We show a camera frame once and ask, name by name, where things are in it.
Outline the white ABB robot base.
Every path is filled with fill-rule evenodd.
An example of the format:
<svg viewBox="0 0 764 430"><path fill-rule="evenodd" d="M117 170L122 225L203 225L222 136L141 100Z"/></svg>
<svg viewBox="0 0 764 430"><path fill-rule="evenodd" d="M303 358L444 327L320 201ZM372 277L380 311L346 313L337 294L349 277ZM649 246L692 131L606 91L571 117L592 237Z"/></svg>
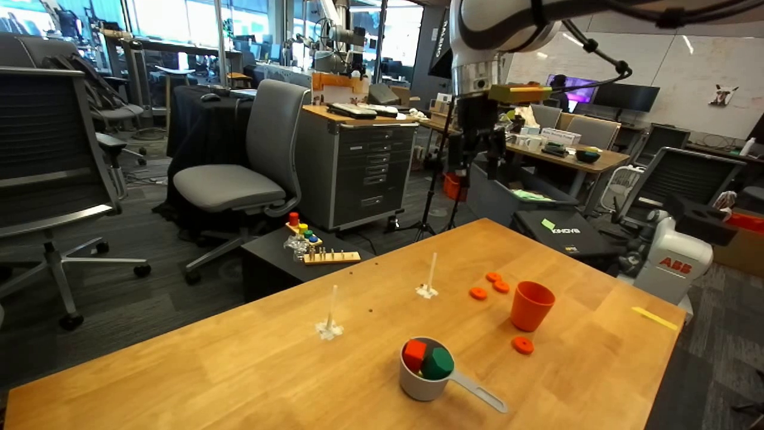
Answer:
<svg viewBox="0 0 764 430"><path fill-rule="evenodd" d="M654 210L654 234L635 284L669 303L680 303L692 282L714 263L714 248L676 229L666 210Z"/></svg>

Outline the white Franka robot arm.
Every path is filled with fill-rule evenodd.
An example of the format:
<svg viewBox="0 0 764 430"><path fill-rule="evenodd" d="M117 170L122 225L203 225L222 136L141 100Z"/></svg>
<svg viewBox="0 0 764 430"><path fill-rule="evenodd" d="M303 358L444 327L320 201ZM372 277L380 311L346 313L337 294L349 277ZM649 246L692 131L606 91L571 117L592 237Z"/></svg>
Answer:
<svg viewBox="0 0 764 430"><path fill-rule="evenodd" d="M616 12L657 29L680 29L759 22L762 10L764 0L451 0L451 88L466 151L501 148L494 124L506 84L497 60L544 48L561 26L575 33L575 17Z"/></svg>

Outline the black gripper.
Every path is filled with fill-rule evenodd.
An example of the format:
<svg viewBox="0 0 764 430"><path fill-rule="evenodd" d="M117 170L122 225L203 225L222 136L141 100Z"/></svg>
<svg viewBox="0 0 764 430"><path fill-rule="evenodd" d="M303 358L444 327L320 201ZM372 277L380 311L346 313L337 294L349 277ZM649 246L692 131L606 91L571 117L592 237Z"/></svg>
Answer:
<svg viewBox="0 0 764 430"><path fill-rule="evenodd" d="M461 134L473 141L494 131L499 110L485 93L461 96L456 103L456 117ZM451 170L456 177L466 177L470 172L470 146L463 136L451 139ZM497 179L504 153L506 136L504 131L494 131L487 143L487 179Z"/></svg>

